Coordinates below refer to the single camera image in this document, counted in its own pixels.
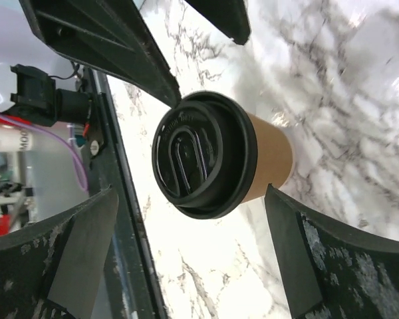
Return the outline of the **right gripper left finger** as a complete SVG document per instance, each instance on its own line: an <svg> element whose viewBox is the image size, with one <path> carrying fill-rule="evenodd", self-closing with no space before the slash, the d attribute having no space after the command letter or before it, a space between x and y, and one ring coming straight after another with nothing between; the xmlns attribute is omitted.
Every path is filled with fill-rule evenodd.
<svg viewBox="0 0 399 319"><path fill-rule="evenodd" d="M90 318L117 212L109 187L0 236L0 318Z"/></svg>

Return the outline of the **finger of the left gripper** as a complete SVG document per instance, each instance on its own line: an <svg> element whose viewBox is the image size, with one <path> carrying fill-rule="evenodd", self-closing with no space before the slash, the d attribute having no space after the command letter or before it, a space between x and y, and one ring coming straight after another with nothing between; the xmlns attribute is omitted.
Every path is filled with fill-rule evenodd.
<svg viewBox="0 0 399 319"><path fill-rule="evenodd" d="M24 0L33 34L59 55L129 82L169 107L176 78L133 1Z"/></svg>
<svg viewBox="0 0 399 319"><path fill-rule="evenodd" d="M237 45L244 45L251 34L244 0L187 0L198 13L205 17Z"/></svg>

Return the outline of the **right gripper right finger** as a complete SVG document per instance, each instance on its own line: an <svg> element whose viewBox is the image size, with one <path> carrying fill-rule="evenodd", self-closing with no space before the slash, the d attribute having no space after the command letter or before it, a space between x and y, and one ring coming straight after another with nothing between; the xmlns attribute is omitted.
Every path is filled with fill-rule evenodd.
<svg viewBox="0 0 399 319"><path fill-rule="evenodd" d="M399 318L399 241L270 185L265 210L292 318Z"/></svg>

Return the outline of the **brown paper coffee cup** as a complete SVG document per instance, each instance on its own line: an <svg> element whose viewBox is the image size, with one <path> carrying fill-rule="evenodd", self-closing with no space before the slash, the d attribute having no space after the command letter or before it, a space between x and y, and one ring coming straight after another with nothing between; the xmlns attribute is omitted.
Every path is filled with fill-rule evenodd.
<svg viewBox="0 0 399 319"><path fill-rule="evenodd" d="M257 165L253 182L242 203L266 194L271 184L282 187L290 178L294 167L294 153L290 139L278 127L248 114L257 139Z"/></svg>

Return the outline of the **black coffee cup lid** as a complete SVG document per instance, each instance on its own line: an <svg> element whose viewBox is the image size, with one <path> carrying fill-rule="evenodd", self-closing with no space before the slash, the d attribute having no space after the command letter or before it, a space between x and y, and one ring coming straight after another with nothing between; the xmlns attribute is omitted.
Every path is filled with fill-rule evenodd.
<svg viewBox="0 0 399 319"><path fill-rule="evenodd" d="M257 160L257 137L247 112L217 92L186 96L154 134L156 183L192 219L218 219L233 211L253 184Z"/></svg>

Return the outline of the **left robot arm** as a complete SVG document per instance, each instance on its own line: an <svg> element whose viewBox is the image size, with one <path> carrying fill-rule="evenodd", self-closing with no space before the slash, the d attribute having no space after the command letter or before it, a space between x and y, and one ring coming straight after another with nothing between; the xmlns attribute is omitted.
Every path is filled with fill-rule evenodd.
<svg viewBox="0 0 399 319"><path fill-rule="evenodd" d="M170 108L194 107L222 120L240 108L213 93L182 97L176 78L133 1L22 1L33 34L57 54L133 84ZM85 124L92 96L58 88L33 66L12 66L17 90L9 113L40 126Z"/></svg>

